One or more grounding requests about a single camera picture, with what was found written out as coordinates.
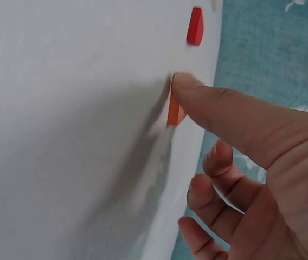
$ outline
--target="white sheet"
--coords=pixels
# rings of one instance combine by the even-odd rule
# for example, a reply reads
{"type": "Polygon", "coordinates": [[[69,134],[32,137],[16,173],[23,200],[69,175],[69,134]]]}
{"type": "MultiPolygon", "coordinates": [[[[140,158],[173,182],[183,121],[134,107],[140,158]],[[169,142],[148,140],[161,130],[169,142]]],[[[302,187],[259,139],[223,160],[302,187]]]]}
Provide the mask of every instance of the white sheet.
{"type": "Polygon", "coordinates": [[[222,3],[194,4],[199,47],[189,0],[0,0],[0,259],[170,258],[203,130],[141,131],[168,71],[213,81],[222,3]]]}

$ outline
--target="small plastic piece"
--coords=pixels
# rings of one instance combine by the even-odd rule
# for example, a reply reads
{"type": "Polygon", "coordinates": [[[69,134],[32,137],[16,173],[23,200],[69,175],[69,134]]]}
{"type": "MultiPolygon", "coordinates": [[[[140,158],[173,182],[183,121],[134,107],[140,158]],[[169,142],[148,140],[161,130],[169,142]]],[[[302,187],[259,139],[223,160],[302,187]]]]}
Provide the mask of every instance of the small plastic piece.
{"type": "Polygon", "coordinates": [[[171,95],[167,125],[178,126],[183,121],[186,115],[186,112],[171,95]]]}
{"type": "Polygon", "coordinates": [[[187,33],[187,43],[189,45],[199,46],[203,36],[203,17],[202,9],[194,7],[191,12],[191,18],[187,33]]]}

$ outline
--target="blue rug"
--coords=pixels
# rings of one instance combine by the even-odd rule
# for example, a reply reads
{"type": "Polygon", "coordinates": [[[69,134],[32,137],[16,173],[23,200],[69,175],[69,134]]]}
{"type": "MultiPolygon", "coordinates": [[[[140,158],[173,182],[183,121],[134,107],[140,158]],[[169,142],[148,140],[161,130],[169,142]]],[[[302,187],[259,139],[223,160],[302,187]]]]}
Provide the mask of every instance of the blue rug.
{"type": "MultiPolygon", "coordinates": [[[[224,0],[215,86],[308,111],[308,0],[305,5],[293,5],[285,12],[289,2],[224,0]]],[[[214,135],[205,133],[197,173],[202,173],[202,159],[215,141],[214,135]]],[[[237,151],[235,156],[243,172],[265,181],[263,169],[237,151]]],[[[186,215],[197,219],[189,209],[186,215]]],[[[227,243],[209,233],[229,249],[227,243]]],[[[179,234],[172,260],[193,259],[179,234]]]]}

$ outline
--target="finger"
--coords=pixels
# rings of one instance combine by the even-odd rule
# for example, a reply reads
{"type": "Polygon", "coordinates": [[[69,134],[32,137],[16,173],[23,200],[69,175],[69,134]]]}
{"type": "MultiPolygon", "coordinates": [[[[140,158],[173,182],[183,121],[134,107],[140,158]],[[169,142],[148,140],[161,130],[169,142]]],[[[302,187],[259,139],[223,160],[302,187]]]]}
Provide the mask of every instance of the finger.
{"type": "Polygon", "coordinates": [[[215,187],[243,212],[252,204],[263,184],[249,179],[233,163],[232,146],[219,139],[203,161],[205,174],[212,177],[215,187]]]}
{"type": "Polygon", "coordinates": [[[230,244],[243,214],[227,205],[213,188],[212,178],[198,174],[190,182],[187,202],[198,217],[221,239],[230,244]]]}
{"type": "Polygon", "coordinates": [[[308,113],[272,105],[232,89],[210,88],[190,74],[175,74],[172,94],[206,130],[261,167],[308,140],[308,113]]]}
{"type": "Polygon", "coordinates": [[[196,260],[227,260],[228,252],[215,243],[197,223],[190,217],[182,217],[179,229],[196,260]]]}

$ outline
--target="skin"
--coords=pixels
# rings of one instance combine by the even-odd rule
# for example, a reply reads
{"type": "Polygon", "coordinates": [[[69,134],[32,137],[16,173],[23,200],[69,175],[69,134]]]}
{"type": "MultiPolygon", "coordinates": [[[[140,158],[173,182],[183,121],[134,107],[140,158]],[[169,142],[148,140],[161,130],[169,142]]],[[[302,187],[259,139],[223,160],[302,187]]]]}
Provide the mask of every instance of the skin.
{"type": "Polygon", "coordinates": [[[231,249],[182,217],[179,228],[195,258],[308,259],[308,112],[210,88],[185,73],[175,74],[172,94],[197,124],[220,138],[203,162],[205,174],[191,180],[187,201],[231,249]],[[267,170],[266,184],[239,171],[232,147],[267,170]]]}

